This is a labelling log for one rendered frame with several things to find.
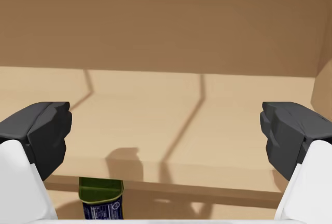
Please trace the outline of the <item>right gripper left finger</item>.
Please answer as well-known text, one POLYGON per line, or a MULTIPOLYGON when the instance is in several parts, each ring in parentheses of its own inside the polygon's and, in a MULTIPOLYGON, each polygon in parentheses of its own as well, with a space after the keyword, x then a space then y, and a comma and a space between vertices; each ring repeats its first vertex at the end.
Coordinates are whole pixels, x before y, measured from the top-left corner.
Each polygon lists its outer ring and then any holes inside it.
POLYGON ((69 102, 39 102, 0 122, 0 220, 57 219, 44 181, 62 164, 69 102))

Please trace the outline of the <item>pale wooden shelf unit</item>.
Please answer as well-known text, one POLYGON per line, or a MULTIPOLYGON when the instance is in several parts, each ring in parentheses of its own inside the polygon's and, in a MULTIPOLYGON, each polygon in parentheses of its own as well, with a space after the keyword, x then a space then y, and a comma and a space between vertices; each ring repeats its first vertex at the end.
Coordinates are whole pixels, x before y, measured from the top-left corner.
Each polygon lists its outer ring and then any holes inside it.
POLYGON ((332 0, 0 0, 0 121, 42 101, 73 115, 60 219, 83 176, 124 181, 125 219, 272 219, 261 105, 332 120, 332 0))

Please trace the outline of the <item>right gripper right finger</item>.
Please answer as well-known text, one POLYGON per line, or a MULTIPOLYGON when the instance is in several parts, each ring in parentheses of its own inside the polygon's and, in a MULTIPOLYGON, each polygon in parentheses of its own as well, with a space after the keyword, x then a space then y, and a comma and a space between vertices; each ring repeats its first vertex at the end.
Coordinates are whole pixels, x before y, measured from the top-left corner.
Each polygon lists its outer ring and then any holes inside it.
POLYGON ((276 220, 332 220, 332 122, 293 102, 263 102, 270 164, 288 185, 276 220))

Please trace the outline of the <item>green and blue rectangular can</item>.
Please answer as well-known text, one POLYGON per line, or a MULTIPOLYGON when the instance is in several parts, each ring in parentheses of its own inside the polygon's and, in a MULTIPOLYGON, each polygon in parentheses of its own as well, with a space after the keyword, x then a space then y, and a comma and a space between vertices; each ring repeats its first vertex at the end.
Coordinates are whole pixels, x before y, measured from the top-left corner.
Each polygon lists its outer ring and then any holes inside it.
POLYGON ((124 219, 122 195, 124 185, 122 180, 79 178, 79 198, 82 201, 84 215, 89 219, 124 219))

